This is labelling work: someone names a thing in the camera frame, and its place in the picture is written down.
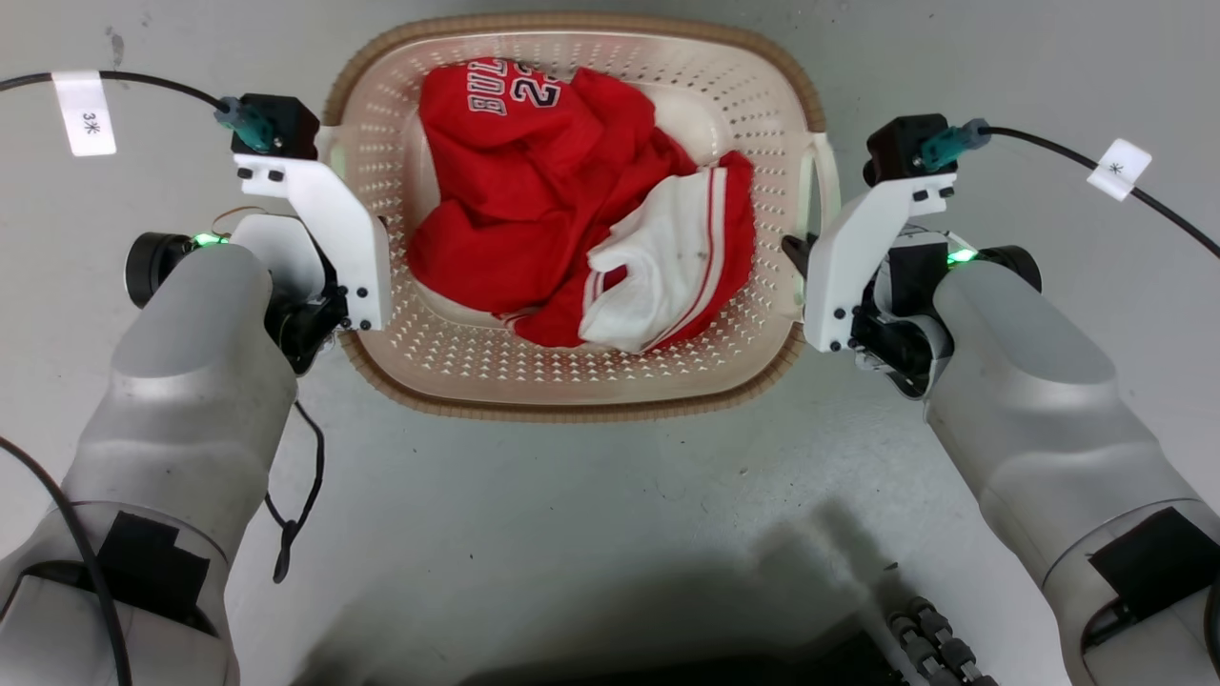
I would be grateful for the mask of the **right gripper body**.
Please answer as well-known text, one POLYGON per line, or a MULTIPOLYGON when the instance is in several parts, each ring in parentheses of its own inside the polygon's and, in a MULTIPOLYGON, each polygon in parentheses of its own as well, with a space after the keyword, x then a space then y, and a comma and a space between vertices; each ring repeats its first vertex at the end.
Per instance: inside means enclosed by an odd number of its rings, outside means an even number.
POLYGON ((863 371, 889 378, 906 399, 928 399, 953 354, 933 295, 949 271, 952 233, 904 227, 854 310, 850 348, 863 371))

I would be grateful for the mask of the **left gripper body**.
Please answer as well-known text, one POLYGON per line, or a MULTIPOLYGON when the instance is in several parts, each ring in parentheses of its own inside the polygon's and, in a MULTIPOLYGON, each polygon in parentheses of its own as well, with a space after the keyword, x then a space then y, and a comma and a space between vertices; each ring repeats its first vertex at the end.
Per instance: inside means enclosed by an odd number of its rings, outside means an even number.
POLYGON ((333 332, 353 322, 346 287, 300 220, 248 214, 231 242, 253 251, 268 270, 272 295, 265 327, 294 374, 307 374, 333 332))

